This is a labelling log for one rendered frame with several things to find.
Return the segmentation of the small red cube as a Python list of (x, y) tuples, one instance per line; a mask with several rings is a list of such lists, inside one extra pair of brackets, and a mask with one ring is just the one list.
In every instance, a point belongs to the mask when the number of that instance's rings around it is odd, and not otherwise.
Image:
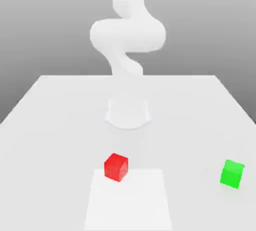
[(104, 176), (120, 182), (128, 173), (129, 159), (125, 156), (112, 153), (104, 162)]

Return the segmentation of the small green cube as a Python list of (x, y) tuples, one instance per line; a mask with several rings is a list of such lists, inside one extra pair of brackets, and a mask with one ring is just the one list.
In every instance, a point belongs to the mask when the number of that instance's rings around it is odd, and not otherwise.
[(220, 183), (238, 189), (244, 168), (244, 164), (226, 159), (221, 172)]

